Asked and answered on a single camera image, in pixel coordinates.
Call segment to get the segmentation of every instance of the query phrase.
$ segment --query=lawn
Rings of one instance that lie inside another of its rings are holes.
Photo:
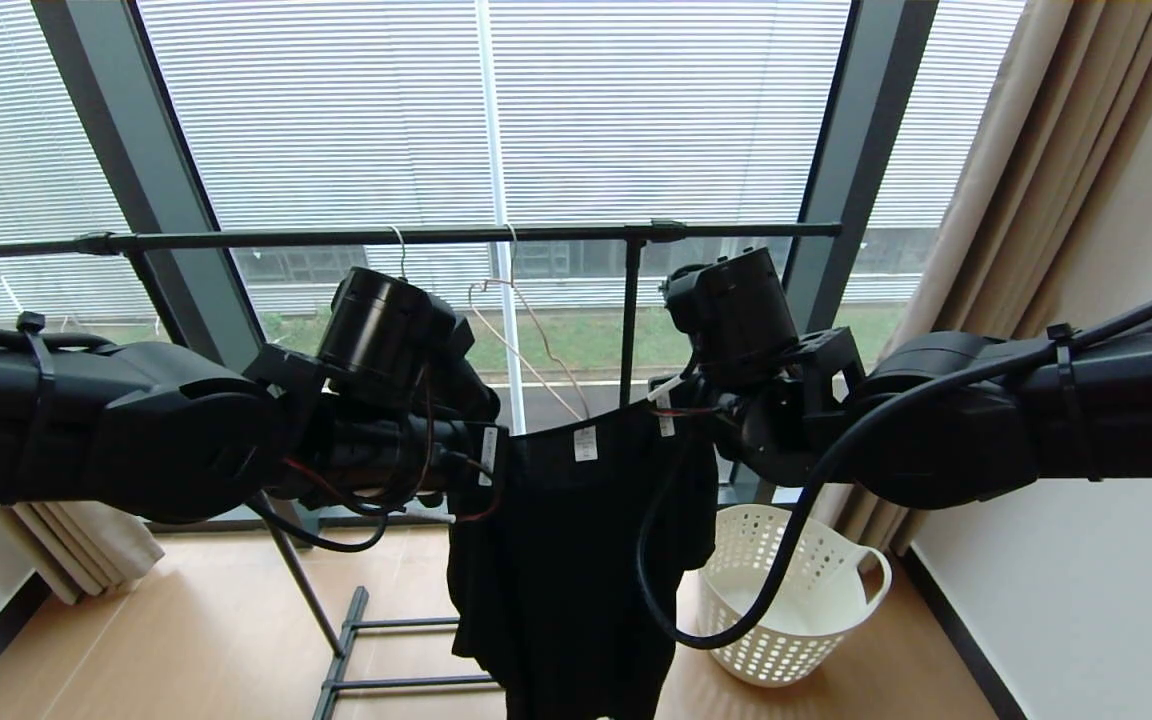
[[[873,365],[882,343],[900,323],[901,305],[844,305],[838,311],[838,325],[849,325],[861,350],[865,367]],[[582,379],[613,379],[620,372],[621,313],[617,310],[562,310],[539,313],[550,339],[550,348]],[[486,314],[498,331],[499,314]],[[266,336],[293,350],[313,353],[328,321],[326,311],[309,316],[265,314],[262,317]],[[470,350],[470,363],[485,376],[506,372],[506,354],[500,343],[479,323],[470,318],[476,342]],[[106,325],[89,328],[115,342],[165,340],[156,335],[152,325]],[[540,333],[526,314],[518,318],[518,341],[522,354],[547,377],[561,372],[558,364],[545,356]],[[681,367],[687,362],[690,347],[684,334],[673,328],[669,314],[662,306],[641,306],[637,311],[634,365],[644,370],[639,376]]]

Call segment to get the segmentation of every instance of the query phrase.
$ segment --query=black garment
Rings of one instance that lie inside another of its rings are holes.
[[[713,552],[718,471],[696,420],[675,419],[662,437],[649,408],[513,438],[499,510],[452,528],[453,652],[506,689],[509,720],[655,713],[675,649],[635,579],[637,533],[652,492],[677,471],[647,545],[653,591],[672,617],[682,573]],[[585,429],[598,457],[577,461]]]

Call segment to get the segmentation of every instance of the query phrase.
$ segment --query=floor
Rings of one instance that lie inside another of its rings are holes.
[[[335,539],[361,530],[338,530]],[[0,719],[297,719],[314,710],[329,651],[267,536],[164,538],[168,556],[134,592],[67,607],[52,598],[0,659]],[[339,624],[353,589],[369,617],[453,615],[444,584],[447,536],[399,528],[371,551],[303,555]],[[680,589],[680,617],[696,578]],[[359,639],[349,679],[472,674],[447,632]],[[503,717],[499,689],[347,697],[338,720]],[[659,719],[691,717],[993,717],[963,661],[900,574],[886,602],[809,679],[746,685],[707,653],[681,647]]]

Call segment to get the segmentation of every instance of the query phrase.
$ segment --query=laundry basket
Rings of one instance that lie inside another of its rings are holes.
[[[703,634],[721,632],[755,605],[788,521],[788,510],[765,505],[737,505],[718,513],[717,550],[700,570]],[[869,600],[856,570],[865,556],[882,567],[882,588]],[[790,684],[873,614],[890,583],[890,564],[881,552],[808,520],[767,615],[745,637],[710,653],[746,683]]]

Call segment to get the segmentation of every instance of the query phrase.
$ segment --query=clothing tag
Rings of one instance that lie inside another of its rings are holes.
[[[660,410],[669,409],[668,392],[664,393],[660,397],[657,397],[657,407],[659,407]],[[659,415],[657,416],[657,419],[660,420],[660,437],[673,437],[673,418],[669,418],[669,416],[666,415]]]
[[[598,460],[598,433],[594,425],[588,429],[579,429],[573,433],[573,441],[576,442],[576,461]]]
[[[498,430],[494,427],[483,429],[483,456],[479,462],[488,470],[495,470],[495,439]],[[479,473],[480,486],[492,487],[492,478],[487,473]]]

